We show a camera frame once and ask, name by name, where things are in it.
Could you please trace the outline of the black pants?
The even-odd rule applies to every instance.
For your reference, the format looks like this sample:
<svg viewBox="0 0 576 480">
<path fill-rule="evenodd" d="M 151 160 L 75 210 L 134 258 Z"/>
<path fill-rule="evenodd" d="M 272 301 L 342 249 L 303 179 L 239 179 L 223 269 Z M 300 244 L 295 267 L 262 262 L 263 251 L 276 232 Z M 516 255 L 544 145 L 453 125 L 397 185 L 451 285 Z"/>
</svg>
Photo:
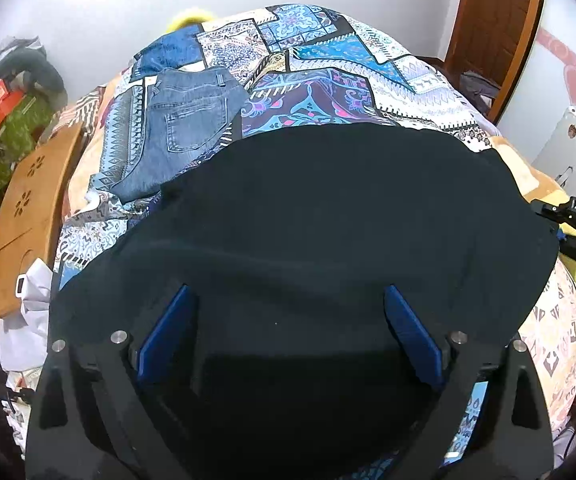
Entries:
<svg viewBox="0 0 576 480">
<path fill-rule="evenodd" d="M 556 227 L 491 150 L 376 125 L 225 148 L 59 292 L 31 420 L 45 479 L 535 479 L 545 401 L 516 350 Z M 137 382 L 136 334 L 181 285 L 195 339 Z M 393 285 L 443 354 L 420 382 L 384 313 Z"/>
</svg>

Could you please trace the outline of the white cabinet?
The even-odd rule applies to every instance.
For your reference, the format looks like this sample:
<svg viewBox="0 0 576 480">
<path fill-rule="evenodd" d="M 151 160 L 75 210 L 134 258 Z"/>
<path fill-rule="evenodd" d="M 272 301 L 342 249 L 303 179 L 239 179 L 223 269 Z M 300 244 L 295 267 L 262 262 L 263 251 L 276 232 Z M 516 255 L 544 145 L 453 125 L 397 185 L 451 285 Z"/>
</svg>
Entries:
<svg viewBox="0 0 576 480">
<path fill-rule="evenodd" d="M 533 166 L 576 196 L 576 107 L 568 107 Z"/>
</svg>

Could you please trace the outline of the white cloth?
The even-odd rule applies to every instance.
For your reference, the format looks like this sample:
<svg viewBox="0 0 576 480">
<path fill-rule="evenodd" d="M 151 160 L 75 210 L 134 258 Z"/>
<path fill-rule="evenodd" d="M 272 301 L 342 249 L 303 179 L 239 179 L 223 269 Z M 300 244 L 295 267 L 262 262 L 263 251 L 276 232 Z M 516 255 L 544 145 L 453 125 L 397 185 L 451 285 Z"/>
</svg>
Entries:
<svg viewBox="0 0 576 480">
<path fill-rule="evenodd" d="M 19 305 L 0 319 L 0 366 L 5 372 L 24 372 L 44 364 L 52 281 L 53 271 L 41 258 L 18 275 Z"/>
</svg>

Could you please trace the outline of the wooden lap desk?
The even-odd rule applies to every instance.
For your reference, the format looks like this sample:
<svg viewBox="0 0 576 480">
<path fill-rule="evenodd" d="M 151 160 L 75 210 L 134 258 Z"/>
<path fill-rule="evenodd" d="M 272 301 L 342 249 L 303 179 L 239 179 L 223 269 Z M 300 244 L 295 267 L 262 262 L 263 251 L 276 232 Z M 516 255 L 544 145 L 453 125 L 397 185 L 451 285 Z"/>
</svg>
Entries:
<svg viewBox="0 0 576 480">
<path fill-rule="evenodd" d="M 83 140 L 79 122 L 64 127 L 12 175 L 0 207 L 0 318 L 20 307 L 18 276 L 35 260 L 54 262 L 64 189 Z"/>
</svg>

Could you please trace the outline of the folded blue jeans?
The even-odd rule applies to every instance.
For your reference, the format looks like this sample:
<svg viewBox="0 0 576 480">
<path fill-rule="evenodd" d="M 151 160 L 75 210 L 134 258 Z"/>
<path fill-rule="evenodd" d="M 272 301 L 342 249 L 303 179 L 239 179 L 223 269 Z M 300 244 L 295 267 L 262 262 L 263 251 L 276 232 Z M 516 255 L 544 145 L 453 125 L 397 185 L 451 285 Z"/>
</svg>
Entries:
<svg viewBox="0 0 576 480">
<path fill-rule="evenodd" d="M 247 99 L 245 88 L 221 66 L 160 73 L 148 98 L 142 151 L 111 193 L 123 203 L 157 193 L 218 144 Z"/>
</svg>

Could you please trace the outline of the brown wooden door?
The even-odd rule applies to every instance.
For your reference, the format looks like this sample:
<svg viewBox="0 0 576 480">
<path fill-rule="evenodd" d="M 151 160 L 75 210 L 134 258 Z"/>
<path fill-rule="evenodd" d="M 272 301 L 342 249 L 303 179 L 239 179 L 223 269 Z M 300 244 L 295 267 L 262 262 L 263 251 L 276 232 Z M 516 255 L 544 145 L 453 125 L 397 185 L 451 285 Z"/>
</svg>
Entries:
<svg viewBox="0 0 576 480">
<path fill-rule="evenodd" d="M 516 87 L 543 1 L 459 0 L 444 68 L 453 84 L 468 70 L 498 84 L 487 113 L 491 122 L 497 122 Z"/>
</svg>

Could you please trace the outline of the green patterned storage bag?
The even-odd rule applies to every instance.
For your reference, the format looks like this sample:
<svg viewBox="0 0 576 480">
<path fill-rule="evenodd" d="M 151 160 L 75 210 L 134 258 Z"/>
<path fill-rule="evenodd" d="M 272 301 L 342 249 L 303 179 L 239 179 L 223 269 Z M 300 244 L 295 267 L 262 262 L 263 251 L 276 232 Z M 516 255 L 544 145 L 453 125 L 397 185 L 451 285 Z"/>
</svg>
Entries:
<svg viewBox="0 0 576 480">
<path fill-rule="evenodd" d="M 0 124 L 0 191 L 15 166 L 35 148 L 53 118 L 54 110 L 40 96 L 24 96 Z"/>
</svg>

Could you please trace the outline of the orange box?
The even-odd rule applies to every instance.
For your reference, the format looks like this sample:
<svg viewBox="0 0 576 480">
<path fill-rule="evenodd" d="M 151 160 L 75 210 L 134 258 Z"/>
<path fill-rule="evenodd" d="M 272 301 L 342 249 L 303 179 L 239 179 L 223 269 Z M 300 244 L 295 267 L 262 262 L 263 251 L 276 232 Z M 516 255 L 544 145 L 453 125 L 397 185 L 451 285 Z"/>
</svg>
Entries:
<svg viewBox="0 0 576 480">
<path fill-rule="evenodd" d="M 11 92 L 3 101 L 0 101 L 0 125 L 6 117 L 12 113 L 15 107 L 23 100 L 26 95 L 21 90 Z"/>
</svg>

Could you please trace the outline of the blue patchwork bedspread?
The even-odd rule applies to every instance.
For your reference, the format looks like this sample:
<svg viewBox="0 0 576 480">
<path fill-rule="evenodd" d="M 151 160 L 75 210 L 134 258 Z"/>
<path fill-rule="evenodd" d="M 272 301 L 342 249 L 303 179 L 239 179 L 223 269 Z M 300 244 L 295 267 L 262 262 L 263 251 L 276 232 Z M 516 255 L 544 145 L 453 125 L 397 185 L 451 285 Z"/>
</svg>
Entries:
<svg viewBox="0 0 576 480">
<path fill-rule="evenodd" d="M 128 174 L 142 151 L 146 107 L 158 75 L 216 66 L 229 70 L 248 92 L 218 144 L 157 193 L 121 202 L 111 188 Z M 290 128 L 365 124 L 444 133 L 474 153 L 494 151 L 529 205 L 536 191 L 551 185 L 501 138 L 481 127 L 442 74 L 396 40 L 322 6 L 283 4 L 162 36 L 109 84 L 92 140 L 74 168 L 66 194 L 72 221 L 84 226 L 119 223 L 122 232 L 104 244 L 88 246 L 87 266 L 161 208 L 167 184 L 236 142 Z M 47 356 L 31 404 L 26 467 L 41 378 L 50 353 L 62 349 L 61 342 L 50 337 L 50 312 L 64 287 L 50 298 Z M 576 398 L 576 284 L 558 256 L 516 333 L 516 350 L 527 353 L 534 366 L 552 452 L 552 439 L 564 429 Z M 28 468 L 26 474 L 31 478 Z"/>
</svg>

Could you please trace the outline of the yellow plush item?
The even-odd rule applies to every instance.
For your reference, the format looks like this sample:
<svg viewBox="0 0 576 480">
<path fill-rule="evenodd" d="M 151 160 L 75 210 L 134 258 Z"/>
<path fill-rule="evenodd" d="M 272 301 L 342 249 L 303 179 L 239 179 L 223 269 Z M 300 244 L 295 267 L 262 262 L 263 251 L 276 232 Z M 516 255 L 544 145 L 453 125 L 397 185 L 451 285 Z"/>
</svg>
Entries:
<svg viewBox="0 0 576 480">
<path fill-rule="evenodd" d="M 189 25 L 200 25 L 205 22 L 215 20 L 217 15 L 213 12 L 204 10 L 191 10 L 183 14 L 180 18 L 175 18 L 169 25 L 166 26 L 165 32 L 170 34 L 176 32 L 178 29 L 184 28 Z"/>
</svg>

